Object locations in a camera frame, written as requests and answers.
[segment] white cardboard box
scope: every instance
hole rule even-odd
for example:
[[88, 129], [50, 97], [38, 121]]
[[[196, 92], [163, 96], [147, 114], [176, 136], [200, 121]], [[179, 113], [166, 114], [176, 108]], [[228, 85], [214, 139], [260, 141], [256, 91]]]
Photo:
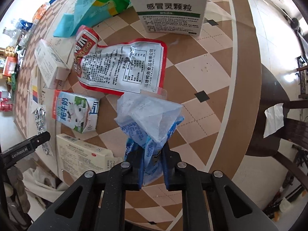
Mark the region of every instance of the white cardboard box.
[[35, 59], [44, 82], [49, 89], [56, 89], [70, 74], [70, 68], [58, 55], [56, 50], [41, 39], [34, 51]]
[[207, 0], [131, 0], [148, 32], [199, 36]]
[[78, 140], [67, 134], [57, 135], [57, 149], [60, 156], [59, 169], [79, 178], [84, 172], [95, 173], [110, 170], [123, 161], [121, 157], [113, 157], [111, 150]]

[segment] red package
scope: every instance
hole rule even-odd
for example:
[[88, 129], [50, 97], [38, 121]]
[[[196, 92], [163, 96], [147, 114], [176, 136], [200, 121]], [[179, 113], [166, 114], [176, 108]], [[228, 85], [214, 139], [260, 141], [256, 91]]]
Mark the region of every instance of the red package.
[[98, 34], [81, 26], [74, 47], [74, 65], [81, 86], [122, 95], [163, 87], [167, 46], [153, 39], [135, 39], [112, 46], [98, 45]]
[[8, 98], [1, 99], [1, 101], [0, 101], [0, 111], [8, 112], [8, 111], [12, 111], [12, 110], [13, 110], [13, 102]]

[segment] milk carton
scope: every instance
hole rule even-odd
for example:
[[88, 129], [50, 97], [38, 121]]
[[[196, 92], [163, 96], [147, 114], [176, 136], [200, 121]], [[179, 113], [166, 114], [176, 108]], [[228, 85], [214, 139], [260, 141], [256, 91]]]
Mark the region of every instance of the milk carton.
[[199, 36], [207, 0], [130, 0], [148, 32]]
[[55, 90], [52, 117], [77, 132], [96, 130], [100, 100]]

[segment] paper box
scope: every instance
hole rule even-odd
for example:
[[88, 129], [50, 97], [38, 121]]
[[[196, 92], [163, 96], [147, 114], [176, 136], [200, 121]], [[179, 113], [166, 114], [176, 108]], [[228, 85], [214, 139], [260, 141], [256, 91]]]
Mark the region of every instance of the paper box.
[[99, 104], [96, 98], [55, 90], [52, 117], [77, 132], [94, 131]]
[[58, 84], [62, 84], [67, 79], [70, 68], [48, 42], [41, 39], [36, 46], [34, 55], [48, 88], [55, 89]]
[[95, 173], [108, 171], [123, 161], [121, 157], [113, 157], [109, 149], [66, 134], [57, 135], [57, 149], [60, 156], [59, 169], [65, 170], [76, 179], [88, 170], [93, 170]]
[[207, 0], [130, 0], [148, 32], [199, 36]]

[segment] white stripe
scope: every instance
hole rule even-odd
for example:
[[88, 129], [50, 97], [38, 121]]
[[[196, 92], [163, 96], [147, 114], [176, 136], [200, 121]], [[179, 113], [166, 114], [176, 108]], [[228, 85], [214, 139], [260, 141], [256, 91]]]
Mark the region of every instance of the white stripe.
[[211, 155], [207, 161], [207, 164], [205, 166], [205, 171], [208, 172], [214, 162], [214, 159], [217, 155], [219, 146], [221, 144], [222, 137], [224, 136], [224, 132], [227, 127], [227, 123], [229, 120], [229, 115], [231, 111], [231, 105], [233, 101], [234, 96], [234, 88], [235, 88], [235, 81], [236, 81], [236, 72], [238, 67], [238, 33], [236, 29], [236, 19], [235, 19], [235, 11], [234, 11], [234, 5], [233, 1], [229, 0], [230, 5], [230, 11], [231, 11], [231, 17], [232, 17], [232, 35], [233, 35], [233, 51], [232, 51], [232, 67], [231, 67], [231, 79], [230, 79], [230, 85], [229, 85], [229, 91], [228, 91], [228, 98], [226, 107], [224, 109], [224, 116], [221, 121], [221, 127], [218, 132], [218, 136], [216, 138], [214, 147], [212, 149]]
[[182, 217], [182, 215], [183, 215], [183, 209], [181, 209], [181, 211], [177, 214], [177, 216], [170, 224], [170, 226], [166, 229], [166, 231], [170, 231], [174, 227], [174, 225], [178, 222], [178, 220]]

